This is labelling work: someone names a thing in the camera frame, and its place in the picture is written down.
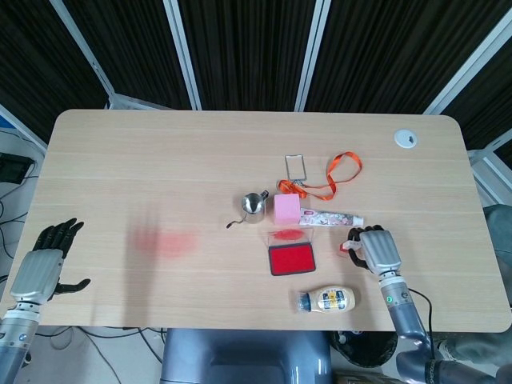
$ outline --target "white cap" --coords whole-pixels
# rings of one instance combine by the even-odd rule
[[[363,226],[364,225],[364,220],[358,216],[354,216],[354,219],[352,220],[352,222],[354,223],[354,226]]]

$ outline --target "toothpaste tube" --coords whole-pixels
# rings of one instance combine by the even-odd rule
[[[352,214],[301,208],[301,219],[298,223],[301,226],[362,226],[364,221]]]

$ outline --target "small metal pitcher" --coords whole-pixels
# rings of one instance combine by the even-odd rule
[[[246,194],[242,198],[243,219],[240,221],[230,222],[226,228],[231,227],[235,223],[241,224],[243,222],[248,222],[249,224],[255,224],[256,222],[263,220],[265,218],[266,200],[268,197],[268,190],[264,190],[260,194]]]

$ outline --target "orange lanyard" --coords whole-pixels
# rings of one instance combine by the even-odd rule
[[[349,158],[352,158],[358,165],[358,170],[355,174],[353,174],[350,178],[346,180],[341,180],[340,182],[336,182],[332,176],[330,175],[331,172],[338,166],[340,161],[342,160],[343,156],[348,156]],[[354,152],[343,152],[342,154],[339,154],[336,156],[332,163],[329,165],[329,168],[327,169],[327,181],[329,184],[325,186],[308,186],[307,184],[302,184],[304,188],[311,188],[315,190],[320,190],[321,188],[326,188],[327,186],[330,187],[332,190],[332,194],[328,195],[320,195],[320,194],[312,194],[311,192],[308,192],[298,186],[297,184],[294,184],[290,180],[281,180],[278,184],[278,188],[283,192],[284,194],[298,194],[300,198],[306,198],[308,194],[311,196],[315,196],[316,198],[319,198],[320,200],[332,200],[332,198],[336,195],[336,184],[339,184],[341,182],[349,182],[350,180],[353,180],[358,174],[360,174],[362,171],[362,161]]]

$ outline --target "white grommet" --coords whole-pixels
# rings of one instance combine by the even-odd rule
[[[418,137],[411,130],[397,130],[394,133],[394,140],[402,148],[414,148],[418,144]]]

